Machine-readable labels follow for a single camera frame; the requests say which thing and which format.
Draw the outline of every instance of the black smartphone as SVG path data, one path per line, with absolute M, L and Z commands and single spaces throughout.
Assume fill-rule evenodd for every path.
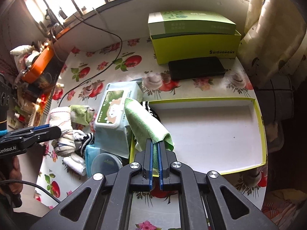
M 224 75 L 225 69 L 217 57 L 174 60 L 168 63 L 172 80 Z

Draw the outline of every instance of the metal screw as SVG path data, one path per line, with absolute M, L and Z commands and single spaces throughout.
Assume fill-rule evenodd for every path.
M 177 161 L 172 163 L 172 166 L 173 166 L 174 168 L 180 168 L 181 165 L 182 165 L 181 162 L 177 162 Z
M 208 175 L 211 178 L 217 178 L 219 176 L 219 174 L 216 171 L 209 171 Z
M 93 175 L 93 179 L 95 181 L 100 181 L 102 178 L 103 178 L 103 174 L 101 174 L 101 173 L 96 173 L 96 174 Z
M 134 162 L 134 163 L 131 163 L 131 164 L 130 164 L 130 167 L 131 167 L 132 169 L 137 169 L 139 166 L 140 166 L 140 164 L 137 163 L 137 162 Z

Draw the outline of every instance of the floral tablecloth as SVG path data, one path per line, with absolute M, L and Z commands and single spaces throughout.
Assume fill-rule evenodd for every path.
M 80 82 L 104 70 L 115 58 L 120 43 L 104 47 L 97 52 L 82 52 L 73 48 L 62 69 L 53 94 L 51 109 L 58 107 L 63 95 Z M 191 80 L 173 81 L 168 66 L 159 66 L 149 38 L 123 42 L 122 52 L 116 62 L 104 73 L 72 90 L 61 106 L 87 104 L 98 109 L 103 92 L 109 82 L 142 79 L 144 101 L 160 99 L 197 97 L 252 97 L 256 98 L 253 87 L 238 59 L 221 59 L 226 69 L 224 77 L 204 77 Z M 73 125 L 84 132 L 94 131 L 93 122 L 89 126 Z M 225 175 L 252 203 L 261 209 L 267 184 L 267 165 L 248 171 Z M 49 190 L 60 200 L 65 199 L 87 178 L 68 169 L 63 158 L 58 157 L 50 143 L 47 149 L 37 184 Z M 56 202 L 37 190 L 35 198 L 53 208 Z M 134 193 L 129 230 L 172 229 L 180 227 L 178 196 L 153 190 L 150 193 Z

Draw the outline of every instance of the yellow-green box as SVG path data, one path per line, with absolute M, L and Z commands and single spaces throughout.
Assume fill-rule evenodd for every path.
M 227 34 L 180 35 L 151 39 L 159 65 L 173 60 L 198 57 L 235 58 L 241 40 L 239 32 Z

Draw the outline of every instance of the green box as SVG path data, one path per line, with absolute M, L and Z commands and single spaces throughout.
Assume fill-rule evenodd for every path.
M 235 58 L 241 40 L 239 32 L 226 34 L 181 35 L 152 39 L 159 65 L 173 60 L 198 57 Z
M 152 39 L 187 34 L 235 34 L 236 24 L 215 12 L 178 10 L 151 13 Z

